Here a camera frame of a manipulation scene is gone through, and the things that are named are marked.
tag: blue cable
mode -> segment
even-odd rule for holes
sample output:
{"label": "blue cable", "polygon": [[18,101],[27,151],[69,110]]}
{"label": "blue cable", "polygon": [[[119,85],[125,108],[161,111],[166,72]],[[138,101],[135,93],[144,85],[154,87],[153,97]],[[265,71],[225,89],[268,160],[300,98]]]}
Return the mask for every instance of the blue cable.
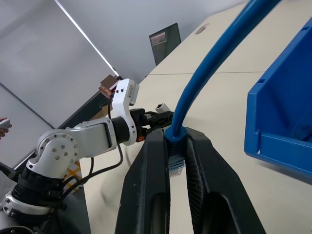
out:
{"label": "blue cable", "polygon": [[172,125],[165,131],[165,137],[170,143],[179,142],[187,136],[182,123],[201,89],[231,52],[279,2],[280,0],[250,0],[219,38],[194,72],[179,99]]}

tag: monitor screen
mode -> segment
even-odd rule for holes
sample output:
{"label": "monitor screen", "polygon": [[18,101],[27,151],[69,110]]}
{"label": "monitor screen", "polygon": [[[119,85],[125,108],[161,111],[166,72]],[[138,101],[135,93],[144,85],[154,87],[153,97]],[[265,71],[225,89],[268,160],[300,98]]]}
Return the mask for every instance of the monitor screen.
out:
{"label": "monitor screen", "polygon": [[150,42],[157,66],[181,43],[177,23],[150,35]]}

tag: table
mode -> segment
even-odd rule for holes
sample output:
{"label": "table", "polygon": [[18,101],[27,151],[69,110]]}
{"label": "table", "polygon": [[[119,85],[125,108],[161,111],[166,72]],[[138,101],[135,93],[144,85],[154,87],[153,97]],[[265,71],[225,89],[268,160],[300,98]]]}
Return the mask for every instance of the table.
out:
{"label": "table", "polygon": [[[298,4],[300,6],[308,4],[306,0],[285,1],[286,4],[291,5],[294,2],[300,2]],[[284,3],[281,3],[279,7],[281,6],[288,9]],[[195,43],[195,36],[190,35],[140,84],[134,108],[151,111],[159,103],[165,102],[171,110],[174,110],[179,96],[201,60],[199,47],[204,46],[204,42],[205,40],[202,39]],[[237,172],[268,234],[308,234],[312,230],[312,186],[310,182],[298,180],[295,175],[285,175],[285,171],[248,157],[243,151],[247,93],[261,77],[266,69],[265,66],[269,65],[264,58],[272,62],[273,57],[278,55],[274,55],[277,53],[274,47],[280,45],[270,46],[274,53],[270,53],[268,57],[264,57],[264,54],[260,55],[259,62],[261,63],[257,65],[259,70],[241,70],[246,66],[245,64],[237,68],[238,72],[214,74],[190,108],[183,125],[202,131]],[[245,51],[244,53],[252,55],[251,52]],[[243,56],[236,56],[237,60],[242,59],[242,62],[247,62]],[[167,95],[160,97],[160,90]],[[92,234],[114,233],[123,180],[141,146],[142,142],[129,147],[122,146],[126,156],[124,163],[112,171],[90,179],[85,184]],[[118,161],[117,150],[99,155],[95,158],[94,170],[110,166]],[[84,158],[80,163],[82,174],[86,176],[89,172],[90,159]],[[170,181],[170,233],[193,233],[185,170],[181,176],[174,177]]]}
{"label": "table", "polygon": [[[244,5],[208,17],[151,74],[194,73]],[[311,17],[311,0],[282,0],[233,51],[217,73],[265,72]],[[203,25],[206,29],[196,35]]]}

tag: human hand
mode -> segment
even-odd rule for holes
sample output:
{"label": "human hand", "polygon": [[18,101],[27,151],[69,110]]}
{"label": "human hand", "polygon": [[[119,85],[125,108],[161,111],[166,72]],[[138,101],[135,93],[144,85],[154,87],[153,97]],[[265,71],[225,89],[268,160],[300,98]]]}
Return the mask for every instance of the human hand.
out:
{"label": "human hand", "polygon": [[9,132],[8,129],[0,128],[0,139],[1,139],[1,137],[5,137],[5,134],[8,133],[8,132]]}

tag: blue storage bin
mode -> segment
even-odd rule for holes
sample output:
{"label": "blue storage bin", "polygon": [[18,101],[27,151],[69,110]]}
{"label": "blue storage bin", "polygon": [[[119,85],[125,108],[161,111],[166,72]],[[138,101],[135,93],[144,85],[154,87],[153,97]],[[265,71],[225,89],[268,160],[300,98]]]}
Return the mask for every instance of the blue storage bin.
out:
{"label": "blue storage bin", "polygon": [[312,18],[248,93],[245,152],[312,177]]}

